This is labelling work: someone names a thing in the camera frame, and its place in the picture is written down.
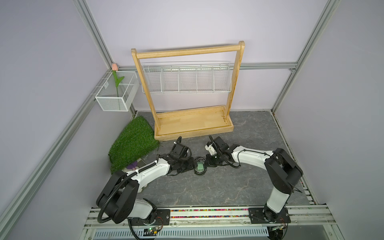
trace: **green leaf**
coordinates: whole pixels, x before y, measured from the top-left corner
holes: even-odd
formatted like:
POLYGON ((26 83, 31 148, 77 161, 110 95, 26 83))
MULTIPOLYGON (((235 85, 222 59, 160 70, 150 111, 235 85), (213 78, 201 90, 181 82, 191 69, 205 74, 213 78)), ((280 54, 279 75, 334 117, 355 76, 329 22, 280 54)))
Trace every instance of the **green leaf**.
POLYGON ((115 82, 116 82, 118 80, 118 76, 116 75, 116 71, 112 71, 112 73, 113 73, 113 76, 114 76, 115 82))
POLYGON ((124 79, 124 76, 118 78, 115 80, 115 83, 116 83, 116 88, 119 86, 120 82, 124 79))

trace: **black cable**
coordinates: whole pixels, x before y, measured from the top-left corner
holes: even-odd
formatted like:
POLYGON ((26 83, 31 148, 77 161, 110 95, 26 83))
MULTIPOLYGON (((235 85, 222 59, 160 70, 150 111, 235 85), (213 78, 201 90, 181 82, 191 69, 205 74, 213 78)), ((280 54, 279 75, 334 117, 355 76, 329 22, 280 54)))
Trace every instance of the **black cable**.
POLYGON ((212 147, 213 147, 213 148, 215 149, 215 151, 217 152, 217 155, 218 155, 218 156, 223 155, 223 153, 220 151, 220 147, 219 147, 218 144, 214 141, 214 139, 212 138, 211 135, 209 135, 209 140, 211 140, 212 147))
POLYGON ((292 187, 296 188, 294 189, 293 191, 297 191, 297 192, 300 192, 302 194, 304 194, 300 189, 298 189, 297 187, 295 187, 293 184, 289 183, 292 187))
MULTIPOLYGON (((142 172, 142 171, 145 171, 153 166, 156 165, 156 162, 148 165, 148 166, 145 166, 145 167, 142 167, 139 169, 139 173, 142 172)), ((133 176, 136 176, 137 175, 137 172, 133 172, 131 173, 129 176, 125 177, 118 185, 114 186, 112 192, 109 194, 107 200, 105 201, 105 203, 103 204, 103 206, 101 207, 100 209, 100 212, 99 212, 99 215, 97 216, 97 222, 98 223, 104 223, 104 222, 108 222, 109 220, 111 220, 110 217, 106 217, 103 219, 103 213, 105 212, 105 209, 107 208, 109 202, 111 201, 111 199, 113 198, 113 196, 115 196, 115 194, 119 191, 119 189, 121 189, 124 184, 126 182, 128 182, 128 180, 130 180, 133 176)))
POLYGON ((288 223, 286 223, 286 225, 287 225, 287 228, 285 229, 285 233, 284 233, 283 237, 282 237, 280 240, 283 240, 283 238, 285 237, 285 234, 287 234, 287 231, 288 231, 288 223))
POLYGON ((187 147, 188 148, 188 150, 189 150, 189 157, 192 157, 192 150, 189 148, 189 147, 187 147))
POLYGON ((233 163, 230 163, 230 162, 227 161, 227 160, 225 160, 225 162, 226 162, 227 164, 226 164, 226 165, 222 165, 222 166, 227 166, 227 165, 229 165, 229 166, 231 166, 231 167, 233 167, 233 168, 240 168, 240 167, 241 167, 240 161, 239 161, 239 164, 238 164, 237 166, 233 165, 233 163))
POLYGON ((248 149, 243 149, 243 151, 240 151, 239 153, 241 153, 241 152, 245 152, 245 151, 248 151, 248 152, 257 152, 257 153, 261 153, 261 154, 264 154, 264 155, 267 155, 267 156, 271 156, 271 155, 267 154, 266 152, 258 152, 258 151, 254 151, 254 150, 248 150, 248 149))
POLYGON ((133 227, 132 227, 131 219, 130 219, 130 218, 128 218, 128 225, 129 225, 129 229, 130 229, 131 232, 132 232, 133 237, 136 238, 137 240, 141 240, 141 239, 136 235, 135 231, 133 230, 133 227))

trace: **vent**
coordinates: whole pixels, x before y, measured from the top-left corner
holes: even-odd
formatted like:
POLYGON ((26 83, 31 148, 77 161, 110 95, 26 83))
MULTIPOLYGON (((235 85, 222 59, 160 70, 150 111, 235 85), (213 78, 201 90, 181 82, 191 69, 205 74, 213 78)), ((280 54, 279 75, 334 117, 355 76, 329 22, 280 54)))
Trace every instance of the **vent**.
MULTIPOLYGON (((137 235, 143 237, 144 227, 139 228, 137 235)), ((225 238, 225 237, 268 237, 267 227, 185 227, 185 228, 164 228, 156 236, 156 238, 225 238)), ((129 229, 98 229, 93 238, 94 240, 101 239, 134 239, 129 229)))

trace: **white mesh basket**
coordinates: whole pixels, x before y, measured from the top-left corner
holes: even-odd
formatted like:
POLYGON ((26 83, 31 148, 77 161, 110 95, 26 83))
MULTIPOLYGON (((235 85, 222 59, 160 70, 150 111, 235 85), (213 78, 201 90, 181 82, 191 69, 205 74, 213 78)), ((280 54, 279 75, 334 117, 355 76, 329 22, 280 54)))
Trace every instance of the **white mesh basket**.
POLYGON ((129 110, 140 84, 136 72, 116 71, 116 75, 118 78, 124 76, 117 90, 115 78, 110 73, 95 98, 103 111, 126 112, 129 110))
POLYGON ((229 62, 196 64, 142 63, 151 93, 214 93, 231 91, 229 62))

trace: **aluminum frame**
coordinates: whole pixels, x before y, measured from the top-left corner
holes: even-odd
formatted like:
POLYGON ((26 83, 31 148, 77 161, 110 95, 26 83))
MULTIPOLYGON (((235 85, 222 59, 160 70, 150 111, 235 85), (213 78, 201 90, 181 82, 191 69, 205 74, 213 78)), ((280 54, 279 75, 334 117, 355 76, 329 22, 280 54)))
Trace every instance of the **aluminum frame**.
MULTIPOLYGON (((287 150, 287 152, 291 156, 291 158, 300 166, 300 164, 296 161, 296 159, 295 159, 295 157, 294 157, 294 155, 293 155, 293 153, 291 151, 291 148, 288 145, 288 142, 287 142, 286 137, 285 137, 285 135, 283 133, 283 130, 280 127, 278 119, 276 118, 275 114, 272 111, 270 111, 270 114, 271 114, 271 116, 273 118, 273 121, 275 122, 277 130, 280 133, 280 136, 281 136, 281 139, 283 140, 285 149, 287 150)), ((301 183, 301 185, 302 185, 302 187, 304 189, 305 195, 307 196, 307 199, 309 200, 310 204, 317 204, 318 200, 317 200, 316 196, 314 195, 314 193, 310 190, 311 187, 308 185, 308 180, 307 180, 307 178, 305 177, 304 174, 300 178, 300 183, 301 183)))
MULTIPOLYGON (((158 209, 171 209, 171 210, 184 210, 184 209, 211 209, 219 208, 219 211, 182 211, 170 212, 169 225, 164 228, 189 228, 191 230, 199 227, 249 227, 249 226, 278 226, 280 223, 265 223, 265 224, 251 224, 248 217, 248 210, 236 211, 222 211, 222 209, 247 209, 255 206, 220 206, 220 207, 159 207, 158 209), (212 216, 212 215, 227 215, 235 214, 238 217, 199 217, 199 218, 173 218, 179 215, 182 216, 212 216)), ((286 206, 291 218, 289 225, 323 225, 327 233, 330 233, 331 240, 344 240, 338 230, 337 223, 335 222, 327 205, 292 205, 286 206)), ((91 209, 88 218, 85 222, 84 229, 80 235, 80 240, 93 239, 97 229, 127 229, 128 220, 124 220, 119 224, 114 222, 98 223, 97 215, 100 209, 91 209)))
MULTIPOLYGON (((170 65, 156 65, 156 67, 169 67, 170 65)), ((255 69, 295 69, 296 62, 275 62, 275 63, 241 63, 240 70, 255 70, 255 69)), ((233 70, 233 63, 229 64, 229 69, 233 70)), ((121 71, 136 71, 136 66, 121 66, 121 71)))
MULTIPOLYGON (((89 33, 91 34, 92 39, 94 40, 100 55, 102 56, 106 66, 110 69, 112 66, 112 58, 107 50, 107 47, 101 37, 101 34, 93 20, 89 8, 85 2, 85 0, 73 0, 79 14, 81 15, 82 20, 85 23, 89 33)), ((285 83, 283 89, 281 90, 278 99, 276 100, 272 112, 274 113, 281 101, 283 100, 285 94, 289 90, 289 87, 293 83, 296 78, 298 71, 303 66, 305 60, 308 55, 312 51, 314 45, 316 44, 318 38, 320 37, 322 31, 325 29, 328 20, 335 12, 337 6, 339 5, 340 0, 329 0, 313 30, 304 50, 302 51, 297 62, 289 62, 289 63, 243 63, 240 66, 241 70, 254 70, 254 69, 291 69, 292 73, 290 74, 287 82, 285 83)), ((124 66, 120 68, 123 71, 137 71, 133 66, 124 66)), ((111 71, 108 70, 106 74, 103 76, 107 76, 111 71)), ((85 100, 81 108, 77 111, 75 116, 71 119, 69 124, 66 126, 64 131, 60 134, 56 142, 52 145, 50 150, 41 160, 37 168, 34 170, 32 175, 14 197, 12 202, 0 216, 0 240, 6 239, 6 237, 10 234, 11 230, 17 223, 18 219, 21 217, 25 209, 28 207, 32 198, 35 196, 40 186, 43 184, 44 180, 62 155, 63 151, 66 149, 70 140, 81 126, 84 119, 89 114, 96 100, 94 98, 94 94, 98 91, 98 87, 103 83, 104 79, 101 79, 99 84, 95 87, 94 91, 88 96, 85 100)), ((131 105, 130 107, 132 117, 136 114, 134 107, 131 105)))
MULTIPOLYGON (((134 228, 136 235, 140 239, 154 239, 153 237, 143 236, 144 230, 148 228, 141 226, 134 228)), ((202 227, 202 228, 164 228, 157 235, 157 239, 180 239, 180 238, 256 238, 267 237, 268 227, 263 226, 248 226, 248 227, 202 227)), ((134 239, 132 232, 129 228, 126 229, 97 229, 94 234, 93 240, 127 240, 134 239)))
POLYGON ((281 102, 283 101, 285 95, 289 91, 289 88, 292 86, 292 83, 295 81, 298 73, 302 69, 303 65, 305 64, 305 61, 307 60, 308 56, 311 54, 313 48, 315 47, 317 41, 319 40, 320 36, 322 35, 325 27, 327 26, 329 20, 335 13, 337 7, 339 6, 341 0, 328 0, 327 4, 325 5, 325 8, 323 12, 320 15, 319 20, 316 23, 315 28, 313 29, 311 36, 309 37, 307 43, 304 46, 303 51, 301 52, 298 60, 297 60, 297 66, 295 68, 291 69, 291 74, 289 75, 287 81, 285 82, 282 90, 280 91, 273 107, 272 112, 275 113, 277 109, 279 108, 281 102))
POLYGON ((55 143, 51 146, 47 154, 36 167, 32 175, 25 182, 23 187, 14 197, 7 209, 0 216, 0 240, 4 240, 10 234, 11 230, 36 195, 37 191, 55 166, 56 162, 61 157, 62 153, 76 134, 77 130, 83 123, 91 111, 93 105, 96 103, 94 95, 99 91, 99 87, 104 83, 105 78, 111 73, 108 70, 103 78, 99 81, 98 85, 93 89, 92 93, 87 97, 83 105, 73 116, 71 121, 65 127, 64 131, 60 134, 55 143))

